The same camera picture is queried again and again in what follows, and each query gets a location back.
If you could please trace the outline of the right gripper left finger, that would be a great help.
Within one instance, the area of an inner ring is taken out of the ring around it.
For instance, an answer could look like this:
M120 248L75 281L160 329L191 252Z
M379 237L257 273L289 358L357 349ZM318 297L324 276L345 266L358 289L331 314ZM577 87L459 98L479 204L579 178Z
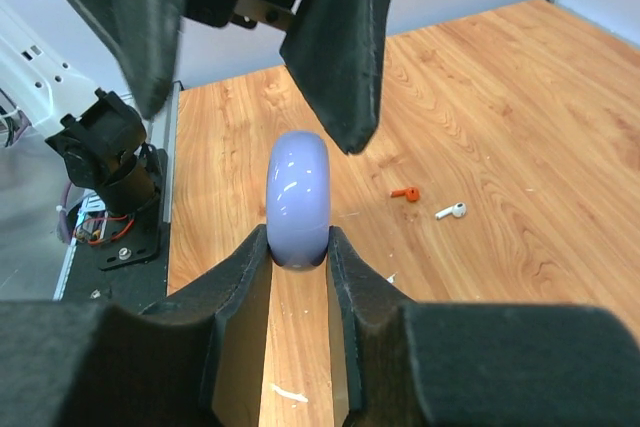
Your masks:
M271 268L257 226L137 314L112 302L3 303L2 424L257 425Z

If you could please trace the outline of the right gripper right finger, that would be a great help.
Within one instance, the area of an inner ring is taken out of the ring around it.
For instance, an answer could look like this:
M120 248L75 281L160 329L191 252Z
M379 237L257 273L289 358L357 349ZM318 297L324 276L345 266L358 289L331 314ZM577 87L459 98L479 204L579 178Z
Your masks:
M338 426L635 426L639 346L587 305L418 302L329 233Z

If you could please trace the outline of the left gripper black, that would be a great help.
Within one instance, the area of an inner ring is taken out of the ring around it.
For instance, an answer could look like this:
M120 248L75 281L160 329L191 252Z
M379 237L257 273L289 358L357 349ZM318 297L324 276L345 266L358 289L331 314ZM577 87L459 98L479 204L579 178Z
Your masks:
M182 15L216 28L246 25L235 13L238 0L66 1L118 62L143 117L158 114L170 93ZM262 1L287 9L295 3ZM361 153L379 124L390 2L302 0L280 48L304 99L346 155Z

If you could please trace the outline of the purple earbud charging case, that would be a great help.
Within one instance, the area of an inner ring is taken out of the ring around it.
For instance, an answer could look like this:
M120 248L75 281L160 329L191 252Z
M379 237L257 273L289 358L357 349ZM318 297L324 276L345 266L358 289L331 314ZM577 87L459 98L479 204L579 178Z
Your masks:
M330 227L330 167L326 143L291 131L272 147L266 185L267 240L274 262L304 271L326 255Z

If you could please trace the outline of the white earbud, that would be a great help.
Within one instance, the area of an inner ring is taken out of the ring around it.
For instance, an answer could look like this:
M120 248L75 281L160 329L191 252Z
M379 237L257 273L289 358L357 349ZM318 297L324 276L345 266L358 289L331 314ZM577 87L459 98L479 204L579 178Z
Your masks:
M442 220L445 217L452 216L454 218L462 218L467 213L467 206L463 202L456 203L452 206L446 207L435 214L436 220Z

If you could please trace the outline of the orange earbud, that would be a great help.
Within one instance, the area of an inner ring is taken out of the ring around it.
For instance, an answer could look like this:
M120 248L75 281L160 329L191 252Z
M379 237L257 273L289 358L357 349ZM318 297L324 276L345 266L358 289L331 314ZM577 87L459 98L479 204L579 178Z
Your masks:
M394 190L390 193L391 198L404 197L408 202L416 202L420 199L421 194L417 187L407 187L404 189Z

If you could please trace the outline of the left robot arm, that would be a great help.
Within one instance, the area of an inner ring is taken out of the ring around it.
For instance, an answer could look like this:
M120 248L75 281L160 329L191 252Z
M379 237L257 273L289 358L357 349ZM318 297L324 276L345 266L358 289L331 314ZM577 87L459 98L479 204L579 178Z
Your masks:
M184 19L281 30L281 57L325 131L361 152L380 115L391 0L66 0L118 62L133 103L80 74L1 15L1 90L64 160L69 179L106 208L135 214L159 189L145 159L144 122L173 88Z

